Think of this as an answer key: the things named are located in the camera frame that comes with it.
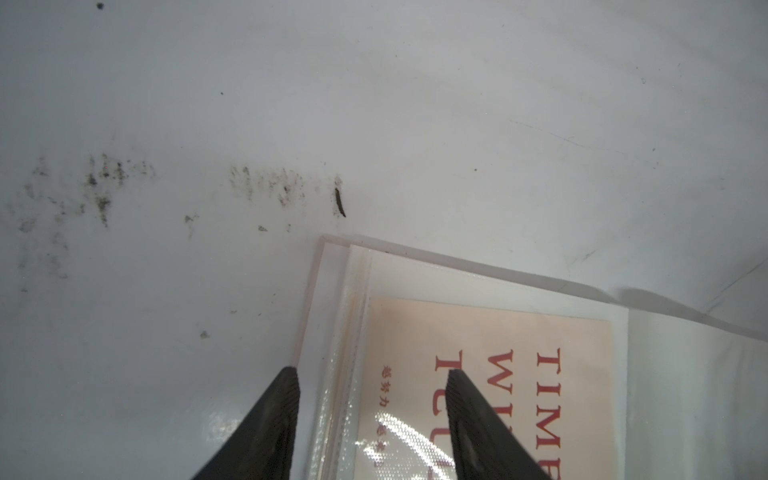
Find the beige time will tell card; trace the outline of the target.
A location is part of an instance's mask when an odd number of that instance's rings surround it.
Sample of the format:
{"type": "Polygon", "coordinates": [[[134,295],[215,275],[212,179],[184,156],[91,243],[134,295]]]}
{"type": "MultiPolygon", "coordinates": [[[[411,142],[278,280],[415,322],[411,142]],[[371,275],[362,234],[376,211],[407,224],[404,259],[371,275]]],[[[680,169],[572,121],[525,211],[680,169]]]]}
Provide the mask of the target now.
{"type": "Polygon", "coordinates": [[[369,308],[354,478],[454,477],[446,407],[454,369],[550,477],[614,477],[608,322],[378,297],[369,308]]]}

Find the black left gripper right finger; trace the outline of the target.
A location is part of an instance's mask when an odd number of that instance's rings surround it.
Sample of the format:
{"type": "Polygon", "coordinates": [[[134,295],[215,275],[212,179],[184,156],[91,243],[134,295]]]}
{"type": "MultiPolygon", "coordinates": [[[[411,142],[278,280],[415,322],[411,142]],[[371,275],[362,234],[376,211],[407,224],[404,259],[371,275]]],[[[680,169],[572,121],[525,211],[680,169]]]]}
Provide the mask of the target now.
{"type": "Polygon", "coordinates": [[[446,407],[459,479],[549,479],[462,370],[448,374],[446,407]]]}

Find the white photo album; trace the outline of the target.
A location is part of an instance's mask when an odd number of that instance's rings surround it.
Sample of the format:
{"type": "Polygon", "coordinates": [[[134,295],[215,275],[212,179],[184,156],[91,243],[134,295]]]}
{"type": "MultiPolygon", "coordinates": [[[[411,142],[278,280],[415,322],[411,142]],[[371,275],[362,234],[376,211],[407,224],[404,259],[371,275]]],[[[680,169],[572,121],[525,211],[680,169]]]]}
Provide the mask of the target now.
{"type": "Polygon", "coordinates": [[[767,475],[764,337],[426,252],[324,237],[294,356],[302,388],[297,479],[356,479],[369,308],[378,297],[606,321],[613,346],[611,479],[767,475]]]}

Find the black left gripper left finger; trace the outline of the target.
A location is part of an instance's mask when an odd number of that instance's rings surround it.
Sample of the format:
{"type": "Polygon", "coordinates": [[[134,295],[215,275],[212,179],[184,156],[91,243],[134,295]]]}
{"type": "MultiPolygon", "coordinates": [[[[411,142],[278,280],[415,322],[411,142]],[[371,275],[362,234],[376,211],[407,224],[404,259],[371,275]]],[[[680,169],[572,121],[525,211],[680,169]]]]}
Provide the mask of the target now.
{"type": "Polygon", "coordinates": [[[280,370],[219,451],[194,475],[196,480],[288,479],[300,387],[297,370],[280,370]]]}

